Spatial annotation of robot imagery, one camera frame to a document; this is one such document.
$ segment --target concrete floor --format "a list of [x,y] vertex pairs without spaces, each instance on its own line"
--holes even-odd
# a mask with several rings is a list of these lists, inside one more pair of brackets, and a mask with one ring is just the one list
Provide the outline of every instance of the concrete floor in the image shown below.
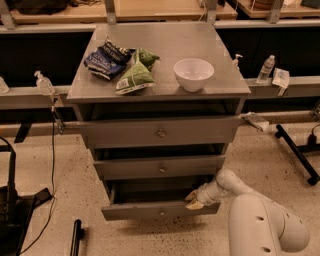
[[[284,123],[296,144],[305,144],[315,122]],[[4,126],[0,136],[6,135]],[[50,127],[31,129],[26,140],[15,144],[16,188],[20,195],[51,189],[52,148]],[[309,175],[283,139],[274,136],[275,124],[261,132],[242,125],[229,146],[224,167],[233,170],[252,188],[274,199],[301,217],[309,226],[308,247],[294,256],[315,256],[320,252],[320,184],[309,186]],[[320,137],[320,127],[316,130]],[[6,137],[13,142],[13,137]],[[108,198],[98,179],[89,151],[77,130],[55,136],[56,202],[50,224],[24,256],[70,255],[73,224],[81,219],[85,237],[80,256],[206,256],[229,255],[228,212],[234,197],[222,201],[217,214],[174,219],[107,222],[101,206]],[[308,155],[320,172],[320,153]],[[7,159],[0,156],[1,184],[6,180]],[[47,221],[50,203],[34,211],[24,243],[27,247]]]

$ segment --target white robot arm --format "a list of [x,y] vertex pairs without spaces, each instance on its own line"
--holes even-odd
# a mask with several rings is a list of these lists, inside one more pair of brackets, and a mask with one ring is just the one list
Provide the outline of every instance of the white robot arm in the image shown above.
[[230,256],[280,256],[305,249],[310,233],[305,223],[280,204],[248,187],[231,170],[221,169],[216,180],[192,191],[190,210],[201,209],[234,193],[229,213]]

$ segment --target water bottle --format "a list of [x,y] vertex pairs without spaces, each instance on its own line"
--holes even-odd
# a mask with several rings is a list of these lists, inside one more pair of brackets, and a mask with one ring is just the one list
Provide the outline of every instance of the water bottle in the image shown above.
[[9,91],[9,87],[6,84],[6,82],[3,80],[3,78],[0,76],[0,92],[6,93]]
[[259,76],[257,78],[257,83],[262,84],[265,83],[274,67],[275,60],[274,55],[270,55],[268,59],[266,59],[263,63],[263,66],[260,70]]

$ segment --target plastic bottle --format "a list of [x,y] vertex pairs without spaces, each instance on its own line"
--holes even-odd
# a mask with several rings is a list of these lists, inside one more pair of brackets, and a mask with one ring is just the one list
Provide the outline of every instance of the plastic bottle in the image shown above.
[[1,93],[6,93],[9,91],[9,87],[4,81],[4,79],[0,76],[0,92]]
[[42,95],[48,96],[54,94],[55,90],[49,78],[43,76],[41,71],[36,71],[34,76],[38,77],[36,84]]
[[236,58],[232,61],[233,65],[239,70],[239,58],[243,58],[242,55],[236,54]]
[[270,55],[268,59],[266,59],[263,63],[263,66],[260,70],[259,76],[257,78],[257,83],[265,83],[274,67],[275,60],[274,55]]

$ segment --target pump bottle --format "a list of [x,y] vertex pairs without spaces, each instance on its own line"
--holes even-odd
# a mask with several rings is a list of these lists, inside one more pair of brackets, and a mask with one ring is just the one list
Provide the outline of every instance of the pump bottle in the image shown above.
[[236,56],[236,57],[235,57],[235,59],[232,61],[232,63],[233,63],[233,65],[234,65],[238,70],[240,70],[240,69],[239,69],[239,58],[243,58],[243,56],[240,55],[240,54],[236,54],[235,56]]
[[0,92],[1,93],[6,93],[9,91],[9,87],[4,81],[4,79],[0,76]]
[[43,76],[41,71],[36,71],[34,76],[38,78],[36,84],[42,95],[49,96],[54,94],[55,90],[49,78]]

